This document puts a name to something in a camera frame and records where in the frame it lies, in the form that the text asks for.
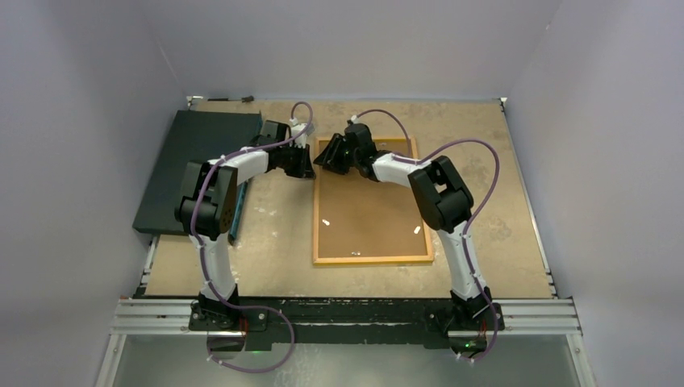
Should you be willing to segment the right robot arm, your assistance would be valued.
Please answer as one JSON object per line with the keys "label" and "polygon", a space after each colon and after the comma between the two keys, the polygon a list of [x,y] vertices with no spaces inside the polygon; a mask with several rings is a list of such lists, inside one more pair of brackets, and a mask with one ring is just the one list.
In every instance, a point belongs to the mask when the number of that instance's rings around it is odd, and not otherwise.
{"label": "right robot arm", "polygon": [[434,151],[422,160],[380,150],[369,127],[350,124],[332,136],[314,163],[344,175],[356,169],[371,181],[394,183],[411,189],[423,221],[436,231],[444,249],[451,280],[453,317],[464,328],[474,327],[490,312],[498,311],[477,263],[469,229],[480,209],[447,156]]}

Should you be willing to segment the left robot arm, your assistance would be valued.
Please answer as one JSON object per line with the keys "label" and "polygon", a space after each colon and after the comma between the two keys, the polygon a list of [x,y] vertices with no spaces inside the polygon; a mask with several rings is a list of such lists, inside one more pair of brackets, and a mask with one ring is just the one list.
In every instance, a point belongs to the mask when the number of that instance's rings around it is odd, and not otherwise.
{"label": "left robot arm", "polygon": [[180,202],[174,210],[175,219],[199,257],[203,284],[196,312],[222,330],[238,324],[242,308],[227,246],[239,185],[274,169],[290,177],[315,178],[307,143],[313,123],[267,120],[264,127],[269,134],[259,134],[247,147],[218,159],[189,162],[181,182]]}

